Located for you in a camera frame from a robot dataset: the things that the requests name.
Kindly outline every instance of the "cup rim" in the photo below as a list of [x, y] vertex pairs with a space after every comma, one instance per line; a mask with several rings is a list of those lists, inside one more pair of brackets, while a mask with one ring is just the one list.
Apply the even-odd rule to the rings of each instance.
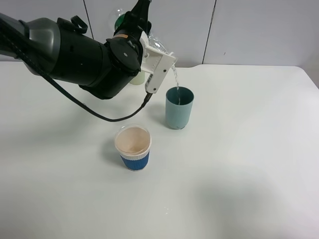
[[189, 103], [187, 103], [187, 104], [185, 104], [185, 105], [174, 104], [174, 103], [173, 103], [172, 101], [170, 101], [170, 100], [168, 99], [168, 97], [167, 97], [168, 92], [169, 92], [171, 89], [174, 89], [174, 88], [176, 88], [176, 86], [174, 86], [174, 87], [172, 87], [172, 88], [169, 88], [168, 91], [166, 92], [166, 95], [165, 95], [166, 99], [167, 99], [171, 104], [173, 104], [173, 105], [175, 105], [175, 106], [183, 107], [183, 106], [188, 106], [189, 104], [191, 104], [191, 103], [194, 101], [195, 95], [194, 95], [193, 91], [191, 91], [191, 90], [190, 90], [189, 88], [187, 88], [187, 87], [179, 86], [179, 88], [184, 88], [184, 89], [189, 90], [189, 91], [192, 93], [192, 95], [193, 95], [193, 99], [192, 99]]
[[[116, 146], [116, 139], [118, 138], [118, 136], [120, 135], [120, 133], [122, 133], [123, 131], [125, 131], [125, 130], [128, 129], [128, 128], [134, 128], [134, 127], [135, 127], [135, 128], [141, 128], [141, 129], [145, 130], [145, 131], [148, 133], [149, 137], [150, 137], [150, 142], [149, 142], [148, 146], [145, 147], [144, 149], [140, 150], [139, 152], [137, 152], [137, 153], [139, 153], [139, 154], [134, 154], [134, 153], [133, 153], [133, 154], [130, 154], [130, 153], [128, 153], [128, 152], [125, 152], [125, 151], [120, 150], [120, 149]], [[114, 145], [115, 145], [115, 148], [118, 150], [119, 153], [121, 153], [121, 154], [123, 154], [123, 155], [125, 155], [125, 156], [134, 156], [134, 157], [135, 157], [135, 156], [141, 156], [141, 155], [143, 155], [145, 152], [147, 152], [147, 151], [150, 150], [151, 144], [152, 144], [152, 137], [151, 137], [151, 134], [150, 134], [150, 132], [148, 131], [148, 129], [145, 128], [145, 127], [143, 127], [143, 126], [141, 126], [141, 125], [139, 125], [139, 124], [135, 124], [135, 123], [131, 123], [131, 124], [128, 124], [128, 125], [125, 125], [125, 126], [121, 127], [121, 128], [117, 131], [117, 133], [115, 134], [115, 137], [114, 137]]]

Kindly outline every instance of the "white table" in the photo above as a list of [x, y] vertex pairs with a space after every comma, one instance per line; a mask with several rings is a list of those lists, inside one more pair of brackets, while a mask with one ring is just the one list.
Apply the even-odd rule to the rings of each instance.
[[[164, 125], [169, 72], [130, 120], [97, 119], [22, 63], [1, 62], [1, 239], [317, 239], [319, 90], [297, 67], [178, 69], [195, 94], [188, 126]], [[61, 83], [118, 118], [144, 86], [110, 101]], [[148, 166], [124, 167], [120, 126], [146, 126]]]

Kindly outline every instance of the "blue paper cup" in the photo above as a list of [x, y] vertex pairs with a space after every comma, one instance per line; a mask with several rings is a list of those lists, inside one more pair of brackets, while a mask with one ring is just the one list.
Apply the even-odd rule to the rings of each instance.
[[179, 96], [180, 103], [176, 87], [166, 93], [165, 120], [174, 129], [182, 129], [187, 125], [194, 101], [194, 94], [188, 88], [180, 87]]
[[128, 169], [139, 171], [145, 168], [152, 144], [151, 135], [146, 128], [138, 124], [124, 126], [117, 132], [114, 141]]

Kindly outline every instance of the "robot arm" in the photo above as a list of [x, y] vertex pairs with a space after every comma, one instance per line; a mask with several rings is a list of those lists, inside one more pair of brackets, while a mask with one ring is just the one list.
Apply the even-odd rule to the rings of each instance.
[[[24, 22], [0, 14], [0, 33], [51, 78], [78, 84], [100, 99], [114, 97], [141, 70], [151, 74], [146, 92], [153, 94], [176, 58], [149, 46], [150, 2], [138, 0], [104, 44], [83, 35], [87, 25], [77, 16], [71, 21], [39, 18]], [[1, 38], [0, 54], [17, 57]]]

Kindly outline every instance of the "teal cup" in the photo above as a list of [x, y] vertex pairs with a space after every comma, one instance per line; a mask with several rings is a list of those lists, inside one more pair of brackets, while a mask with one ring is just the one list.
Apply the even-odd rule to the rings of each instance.
[[174, 129], [184, 128], [189, 121], [193, 101], [194, 94], [190, 89], [180, 87], [179, 97], [177, 93], [177, 87], [169, 89], [166, 93], [166, 124]]

